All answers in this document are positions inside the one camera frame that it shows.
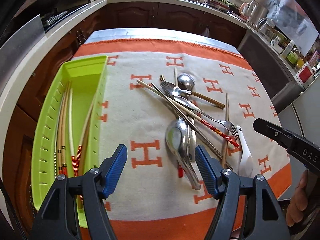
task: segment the black cable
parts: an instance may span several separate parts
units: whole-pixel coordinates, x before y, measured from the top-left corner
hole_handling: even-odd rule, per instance
[[[18,218],[18,216],[16,214],[16,211],[14,210],[14,207],[12,205],[12,202],[11,202],[11,199],[9,197],[9,194],[8,194],[7,190],[5,189],[5,187],[4,187],[4,184],[2,182],[1,177],[0,177],[0,190],[1,190],[2,194],[3,194],[3,196],[4,196],[4,199],[5,199],[6,203],[7,203],[7,207],[9,208],[9,211],[10,211],[12,217],[13,217],[15,225],[17,226],[22,239],[23,240],[28,240],[28,238],[27,238],[27,236],[26,236],[26,234],[25,234],[25,232],[24,232],[24,230],[22,228],[22,225],[21,225],[21,223],[19,221],[19,218]]]

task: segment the metal bolt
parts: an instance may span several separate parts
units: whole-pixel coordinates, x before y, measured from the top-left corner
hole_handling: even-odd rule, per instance
[[[258,175],[257,175],[257,180],[264,181],[264,176],[258,174]]]
[[[99,172],[99,169],[98,168],[92,168],[91,170],[90,170],[90,173],[92,173],[92,174],[97,174]]]
[[[222,172],[226,175],[230,175],[232,173],[230,169],[224,169]]]
[[[59,174],[58,176],[57,176],[57,179],[58,180],[64,180],[66,178],[66,176],[64,175],[64,174]]]

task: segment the orange and white tablecloth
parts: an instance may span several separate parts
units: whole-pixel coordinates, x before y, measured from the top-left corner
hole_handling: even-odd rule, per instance
[[[174,82],[175,67],[178,74],[193,76],[194,91],[222,103],[229,94],[230,121],[242,127],[253,157],[252,176],[263,174],[276,197],[289,187],[291,169],[286,151],[252,128],[259,117],[277,125],[280,122],[259,78],[241,55],[189,42],[122,39],[86,43],[75,58],[101,54],[109,59],[100,117],[100,162],[118,144],[128,148],[128,160],[116,190],[105,202],[119,240],[204,239],[215,213],[218,201],[207,193],[203,182],[197,191],[186,177],[178,178],[176,160],[167,151],[164,139],[174,115],[159,96],[136,82],[140,79],[160,87],[161,74]],[[225,110],[199,98],[192,100],[211,116],[224,120]],[[196,124],[221,149],[220,137]],[[227,160],[235,172],[240,158],[241,148],[230,146]],[[196,163],[193,166],[201,180]],[[235,228],[241,225],[243,209],[240,201]]]

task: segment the stainless steel kettle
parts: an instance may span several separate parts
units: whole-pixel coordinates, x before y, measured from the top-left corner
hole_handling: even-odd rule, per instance
[[[249,19],[247,24],[252,25],[256,30],[259,29],[259,22],[268,14],[268,9],[257,1],[252,0],[248,8]]]

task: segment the metal fork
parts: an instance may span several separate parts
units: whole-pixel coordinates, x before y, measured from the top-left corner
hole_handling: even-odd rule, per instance
[[[236,129],[236,127],[234,126],[234,124],[230,121],[221,121],[221,120],[217,120],[214,119],[213,117],[211,117],[210,115],[208,115],[207,113],[205,113],[204,111],[202,111],[199,107],[197,107],[195,104],[193,104],[192,102],[190,102],[189,100],[183,98],[183,97],[174,97],[174,100],[176,100],[179,104],[182,104],[192,110],[195,110],[197,112],[199,112],[200,114],[203,114],[204,116],[208,117],[209,119],[211,119],[212,121],[215,121],[217,123],[220,123],[224,126],[224,128],[226,128],[235,138],[235,141],[238,141],[239,135],[238,135],[238,131]]]

